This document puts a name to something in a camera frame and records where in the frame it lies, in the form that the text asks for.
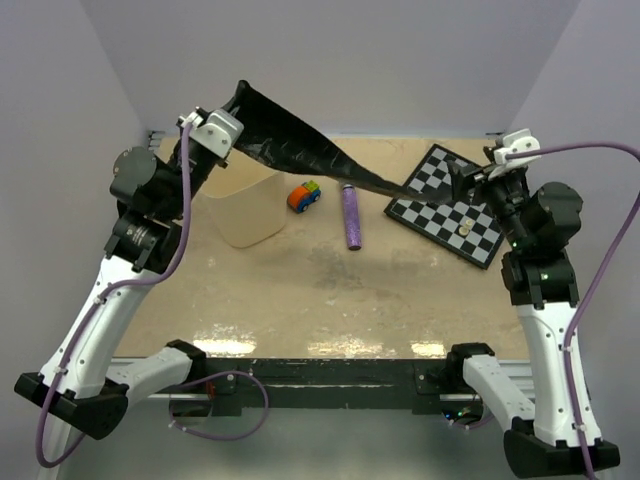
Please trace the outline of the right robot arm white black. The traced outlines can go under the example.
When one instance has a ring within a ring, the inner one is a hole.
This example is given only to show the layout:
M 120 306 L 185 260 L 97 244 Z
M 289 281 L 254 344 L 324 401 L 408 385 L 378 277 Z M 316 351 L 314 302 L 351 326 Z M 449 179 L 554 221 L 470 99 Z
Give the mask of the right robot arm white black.
M 520 479 L 592 479 L 619 466 L 619 448 L 603 438 L 591 409 L 574 322 L 579 293 L 566 247 L 581 228 L 582 198 L 559 182 L 530 192 L 523 169 L 491 178 L 487 167 L 447 166 L 453 198 L 488 206 L 510 244 L 501 274 L 525 334 L 534 396 L 515 385 L 485 344 L 452 347 L 448 386 L 481 397 Z

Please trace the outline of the black trash bag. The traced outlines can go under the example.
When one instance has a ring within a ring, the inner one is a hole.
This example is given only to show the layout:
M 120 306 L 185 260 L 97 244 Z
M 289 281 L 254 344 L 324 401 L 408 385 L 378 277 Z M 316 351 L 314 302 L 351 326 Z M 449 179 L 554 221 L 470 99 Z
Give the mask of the black trash bag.
M 422 193 L 363 167 L 320 131 L 254 89 L 246 80 L 237 83 L 233 97 L 223 109 L 243 125 L 234 148 L 270 169 L 325 176 L 390 198 L 433 205 L 452 200 L 448 190 Z

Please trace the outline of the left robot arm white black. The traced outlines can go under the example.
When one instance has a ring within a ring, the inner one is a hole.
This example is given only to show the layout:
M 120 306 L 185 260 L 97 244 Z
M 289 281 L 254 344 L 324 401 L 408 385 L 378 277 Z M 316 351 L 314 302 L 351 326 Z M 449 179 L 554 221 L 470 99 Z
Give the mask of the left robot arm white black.
M 200 390 L 205 354 L 181 340 L 122 370 L 110 364 L 134 314 L 150 290 L 171 275 L 186 250 L 191 200 L 211 170 L 223 166 L 243 130 L 230 113 L 196 109 L 178 121 L 188 136 L 169 161 L 145 147 L 122 152 L 109 191 L 119 217 L 98 276 L 71 330 L 37 372 L 14 390 L 81 433 L 100 440 L 128 408 L 165 388 Z

